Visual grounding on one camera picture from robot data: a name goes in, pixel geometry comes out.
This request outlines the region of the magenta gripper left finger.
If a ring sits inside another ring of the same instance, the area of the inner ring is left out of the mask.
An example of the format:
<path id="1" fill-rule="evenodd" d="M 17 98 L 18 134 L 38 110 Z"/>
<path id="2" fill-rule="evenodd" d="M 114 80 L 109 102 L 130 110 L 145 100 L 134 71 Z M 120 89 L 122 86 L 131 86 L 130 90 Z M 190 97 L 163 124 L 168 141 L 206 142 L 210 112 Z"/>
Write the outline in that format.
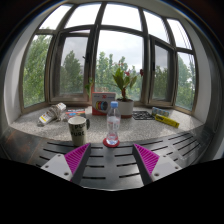
<path id="1" fill-rule="evenodd" d="M 87 143 L 65 155 L 56 154 L 42 166 L 42 169 L 79 185 L 90 152 L 91 144 Z"/>

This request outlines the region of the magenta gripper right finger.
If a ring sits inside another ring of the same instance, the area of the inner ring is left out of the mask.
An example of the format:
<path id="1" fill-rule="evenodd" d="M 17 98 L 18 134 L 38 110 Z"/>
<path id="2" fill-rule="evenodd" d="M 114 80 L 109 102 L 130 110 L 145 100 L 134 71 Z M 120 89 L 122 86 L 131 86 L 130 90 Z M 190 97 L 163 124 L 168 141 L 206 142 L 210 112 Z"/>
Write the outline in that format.
<path id="1" fill-rule="evenodd" d="M 138 144 L 133 145 L 132 153 L 144 185 L 181 170 L 181 167 L 168 156 L 159 156 Z"/>

